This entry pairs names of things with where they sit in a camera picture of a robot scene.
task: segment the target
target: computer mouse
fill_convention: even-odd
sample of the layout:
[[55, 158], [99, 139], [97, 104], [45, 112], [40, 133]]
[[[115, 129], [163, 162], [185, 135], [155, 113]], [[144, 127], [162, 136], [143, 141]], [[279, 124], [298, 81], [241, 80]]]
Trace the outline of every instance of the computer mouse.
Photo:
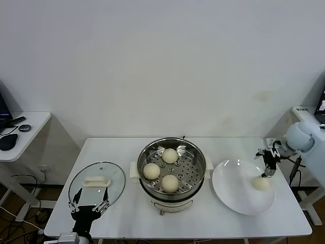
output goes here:
[[0, 139], [0, 150], [7, 151], [12, 149], [16, 145], [18, 135], [17, 134], [10, 134], [4, 136]]

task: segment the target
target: laptop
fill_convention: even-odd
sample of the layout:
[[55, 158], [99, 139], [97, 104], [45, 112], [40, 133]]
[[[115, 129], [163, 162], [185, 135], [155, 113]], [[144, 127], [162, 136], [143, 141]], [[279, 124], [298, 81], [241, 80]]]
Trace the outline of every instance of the laptop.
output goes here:
[[0, 133], [6, 127], [5, 124], [10, 120], [12, 120], [12, 116], [0, 94]]
[[325, 88], [320, 96], [314, 115], [321, 124], [325, 124]]

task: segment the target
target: plate rim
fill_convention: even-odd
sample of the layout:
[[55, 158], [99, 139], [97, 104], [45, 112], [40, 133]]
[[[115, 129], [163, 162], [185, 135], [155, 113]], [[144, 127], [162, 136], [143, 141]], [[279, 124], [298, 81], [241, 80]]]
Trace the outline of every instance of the plate rim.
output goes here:
[[[252, 166], [256, 167], [258, 170], [260, 171], [263, 171], [260, 167], [254, 165], [253, 163], [249, 162], [248, 160], [245, 160], [245, 159], [239, 159], [240, 161], [243, 161], [243, 162], [247, 162], [248, 164], [251, 164]], [[241, 215], [246, 215], [246, 216], [258, 216], [258, 215], [262, 215], [262, 214], [265, 214], [266, 212], [268, 212], [274, 205], [275, 203], [275, 199], [276, 199], [276, 191], [275, 189], [273, 188], [273, 193], [274, 193], [274, 200], [273, 200], [273, 203], [271, 204], [271, 206], [269, 207], [269, 209], [263, 211], [263, 212], [259, 212], [259, 213], [256, 213], [256, 214], [249, 214], [249, 213], [243, 213], [243, 212], [239, 212], [235, 209], [233, 209], [232, 207], [228, 206], [225, 201], [220, 197], [220, 195], [218, 194], [217, 190], [216, 190], [216, 187], [215, 187], [215, 183], [214, 183], [214, 180], [213, 180], [213, 177], [215, 175], [215, 172], [217, 171], [217, 168], [219, 168], [219, 165], [222, 164], [222, 163], [225, 163], [226, 161], [234, 161], [234, 160], [230, 160], [230, 159], [226, 159], [226, 160], [223, 160], [221, 161], [213, 170], [212, 172], [212, 177], [211, 177], [211, 180], [212, 180], [212, 187], [213, 187], [213, 191], [215, 192], [215, 194], [217, 195], [217, 197], [220, 199], [220, 201], [226, 206], [228, 207], [229, 209], [231, 209], [232, 211], [235, 211]]]

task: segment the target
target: wooden floor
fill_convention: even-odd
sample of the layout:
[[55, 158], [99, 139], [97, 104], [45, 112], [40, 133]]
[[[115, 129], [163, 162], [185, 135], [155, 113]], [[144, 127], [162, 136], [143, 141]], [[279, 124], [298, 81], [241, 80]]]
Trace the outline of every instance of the wooden floor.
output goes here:
[[[3, 194], [6, 192], [6, 188], [0, 186], [0, 198], [3, 196]], [[57, 200], [59, 195], [61, 193], [61, 189], [42, 189], [41, 192], [39, 193], [39, 198], [42, 200]], [[5, 201], [3, 204], [3, 207], [7, 209], [8, 211], [12, 212], [13, 214], [16, 214], [19, 212], [19, 209], [22, 207], [24, 204], [24, 201], [20, 199], [16, 194], [11, 193], [8, 199]], [[325, 197], [320, 199], [317, 203], [314, 205], [319, 217], [323, 221], [324, 225], [323, 226], [312, 226], [313, 228], [313, 234], [310, 236], [304, 236], [304, 237], [289, 237], [287, 240], [284, 239], [280, 244], [324, 244], [325, 243]], [[28, 219], [29, 222], [36, 224], [35, 223], [35, 218], [33, 217], [37, 213], [38, 209], [34, 208], [29, 210], [28, 215], [26, 218]], [[10, 222], [14, 220], [14, 218], [0, 209], [0, 244], [27, 244], [28, 241], [23, 239], [23, 237], [20, 237], [13, 242], [8, 241], [5, 242], [8, 239], [14, 238], [15, 236], [19, 236], [24, 232], [32, 231], [35, 230], [35, 227], [26, 224], [26, 223], [14, 223], [13, 226], [20, 226], [20, 227], [11, 227], [10, 232], [14, 231], [17, 229], [12, 235], [10, 235], [9, 238], [8, 236], [8, 226], [10, 225]], [[250, 244], [256, 244], [260, 240], [259, 239], [250, 239], [249, 243]], [[142, 240], [141, 242], [138, 242], [138, 244], [190, 244], [192, 243], [193, 240]], [[127, 244], [135, 244], [136, 240], [119, 240], [116, 242], [116, 240], [104, 240], [105, 244], [122, 244], [122, 243], [127, 243]], [[212, 244], [212, 243], [224, 243], [224, 244], [244, 244], [244, 240], [241, 239], [232, 239], [232, 240], [210, 240], [210, 241], [205, 241], [205, 242], [200, 242], [204, 244]]]

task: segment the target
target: power outlet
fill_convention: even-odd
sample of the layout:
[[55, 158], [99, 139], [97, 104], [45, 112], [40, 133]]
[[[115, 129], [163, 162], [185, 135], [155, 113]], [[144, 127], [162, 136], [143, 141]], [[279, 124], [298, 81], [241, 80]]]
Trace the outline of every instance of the power outlet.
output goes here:
[[46, 173], [50, 171], [50, 166], [48, 165], [39, 165], [39, 169], [41, 172]]

